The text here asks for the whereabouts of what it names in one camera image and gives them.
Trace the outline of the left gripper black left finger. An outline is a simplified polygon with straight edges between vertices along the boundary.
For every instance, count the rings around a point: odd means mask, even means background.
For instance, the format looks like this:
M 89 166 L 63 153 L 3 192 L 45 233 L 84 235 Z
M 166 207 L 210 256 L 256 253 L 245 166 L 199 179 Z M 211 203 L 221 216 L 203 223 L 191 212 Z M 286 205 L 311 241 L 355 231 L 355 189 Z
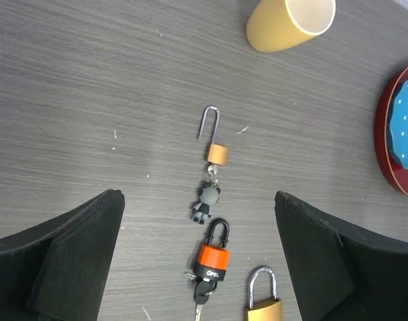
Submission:
M 0 239 L 0 320 L 96 320 L 125 207 L 108 189 Z

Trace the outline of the large brass padlock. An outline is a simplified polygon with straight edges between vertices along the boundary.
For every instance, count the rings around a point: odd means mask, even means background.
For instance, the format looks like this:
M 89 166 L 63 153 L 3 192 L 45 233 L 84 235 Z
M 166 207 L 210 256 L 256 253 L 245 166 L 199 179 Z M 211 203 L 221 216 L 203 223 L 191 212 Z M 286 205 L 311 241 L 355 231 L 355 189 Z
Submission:
M 257 278 L 262 274 L 270 276 L 271 297 L 261 302 L 254 302 L 254 286 Z M 268 266 L 258 267 L 249 280 L 248 310 L 245 313 L 248 321 L 282 321 L 282 300 L 277 295 L 276 275 L 272 268 Z

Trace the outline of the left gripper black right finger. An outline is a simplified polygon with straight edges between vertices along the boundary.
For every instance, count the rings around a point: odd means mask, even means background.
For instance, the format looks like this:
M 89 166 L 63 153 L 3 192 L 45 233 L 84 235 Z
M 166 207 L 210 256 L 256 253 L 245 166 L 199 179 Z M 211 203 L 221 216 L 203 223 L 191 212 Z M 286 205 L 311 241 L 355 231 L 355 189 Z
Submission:
M 408 242 L 282 191 L 274 210 L 303 320 L 408 320 Z

